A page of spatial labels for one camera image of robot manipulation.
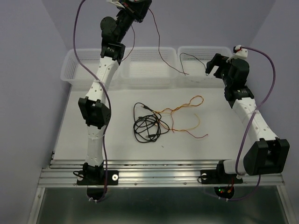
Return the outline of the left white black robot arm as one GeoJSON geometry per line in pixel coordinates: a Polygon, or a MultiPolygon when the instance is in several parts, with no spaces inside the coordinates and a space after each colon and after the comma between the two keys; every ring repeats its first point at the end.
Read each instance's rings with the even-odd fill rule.
{"type": "Polygon", "coordinates": [[[111,102],[107,94],[112,78],[118,70],[125,52],[122,43],[133,22],[143,22],[150,0],[112,0],[119,12],[115,17],[104,17],[100,22],[101,53],[94,81],[78,106],[87,125],[87,156],[79,177],[94,184],[101,183],[107,175],[104,161],[107,159],[105,134],[111,118],[111,102]]]}

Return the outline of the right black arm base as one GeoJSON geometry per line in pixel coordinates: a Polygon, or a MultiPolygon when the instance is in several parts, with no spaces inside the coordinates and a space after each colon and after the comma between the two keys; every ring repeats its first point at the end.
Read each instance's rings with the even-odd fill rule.
{"type": "Polygon", "coordinates": [[[242,184],[243,179],[238,179],[237,174],[227,174],[224,170],[224,161],[219,161],[215,169],[200,171],[197,181],[204,185],[214,184],[214,192],[219,199],[226,201],[233,198],[235,184],[242,184]]]}

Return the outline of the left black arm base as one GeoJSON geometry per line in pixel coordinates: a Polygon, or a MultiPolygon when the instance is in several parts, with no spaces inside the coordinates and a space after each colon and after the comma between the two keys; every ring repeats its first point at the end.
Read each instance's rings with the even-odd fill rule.
{"type": "Polygon", "coordinates": [[[104,200],[108,186],[117,186],[119,181],[118,170],[106,170],[103,164],[100,166],[90,166],[83,164],[80,171],[73,171],[77,178],[78,186],[86,186],[86,195],[89,201],[99,203],[104,200]]]}

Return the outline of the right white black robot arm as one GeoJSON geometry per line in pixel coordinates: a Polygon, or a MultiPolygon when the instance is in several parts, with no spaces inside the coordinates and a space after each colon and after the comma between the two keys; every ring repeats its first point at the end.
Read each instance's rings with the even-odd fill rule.
{"type": "Polygon", "coordinates": [[[243,56],[227,57],[215,54],[207,63],[206,73],[217,67],[214,76],[224,82],[224,96],[245,127],[235,160],[220,161],[215,177],[226,182],[232,174],[267,175],[281,173],[289,152],[289,142],[279,138],[268,126],[246,85],[249,64],[243,56]]]}

